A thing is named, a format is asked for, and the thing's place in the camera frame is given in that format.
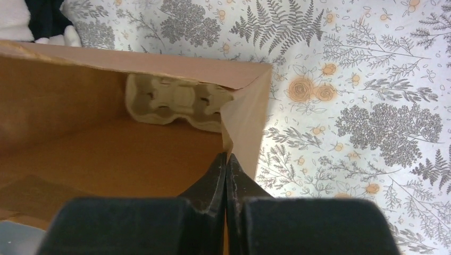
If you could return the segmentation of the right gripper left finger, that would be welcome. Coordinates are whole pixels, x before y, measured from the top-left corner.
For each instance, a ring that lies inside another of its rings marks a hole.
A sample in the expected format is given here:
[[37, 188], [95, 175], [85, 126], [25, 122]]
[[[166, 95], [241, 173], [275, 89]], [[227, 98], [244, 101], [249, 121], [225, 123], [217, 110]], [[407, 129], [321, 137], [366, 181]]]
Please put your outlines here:
[[54, 218], [38, 254], [222, 254], [227, 154], [169, 198], [78, 197]]

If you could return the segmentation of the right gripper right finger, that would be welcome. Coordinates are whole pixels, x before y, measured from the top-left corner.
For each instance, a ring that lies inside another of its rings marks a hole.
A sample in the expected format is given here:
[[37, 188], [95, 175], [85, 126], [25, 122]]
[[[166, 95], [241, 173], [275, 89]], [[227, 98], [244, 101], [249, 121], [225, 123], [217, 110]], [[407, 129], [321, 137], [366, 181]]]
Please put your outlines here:
[[230, 254], [399, 254], [378, 207], [350, 198], [275, 198], [231, 155], [226, 168]]

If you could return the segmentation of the single cardboard cup carrier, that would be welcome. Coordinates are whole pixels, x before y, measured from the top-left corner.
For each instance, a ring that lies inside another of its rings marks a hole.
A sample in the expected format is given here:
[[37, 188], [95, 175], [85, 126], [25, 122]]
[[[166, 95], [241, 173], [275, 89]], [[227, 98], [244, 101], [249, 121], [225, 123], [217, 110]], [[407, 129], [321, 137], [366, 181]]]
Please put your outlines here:
[[225, 88], [151, 74], [130, 74], [125, 89], [125, 105], [138, 122], [166, 125], [184, 119], [193, 127], [221, 132], [220, 108], [233, 100]]

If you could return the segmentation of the brown paper bag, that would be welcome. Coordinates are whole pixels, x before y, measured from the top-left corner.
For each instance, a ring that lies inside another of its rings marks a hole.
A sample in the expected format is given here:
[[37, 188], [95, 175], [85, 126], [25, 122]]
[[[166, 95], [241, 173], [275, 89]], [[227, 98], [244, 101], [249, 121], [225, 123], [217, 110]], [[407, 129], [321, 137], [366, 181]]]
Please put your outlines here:
[[[221, 132], [135, 121], [130, 74], [217, 84]], [[1, 41], [1, 220], [46, 229], [75, 197], [172, 197], [234, 155], [255, 178], [267, 63]]]

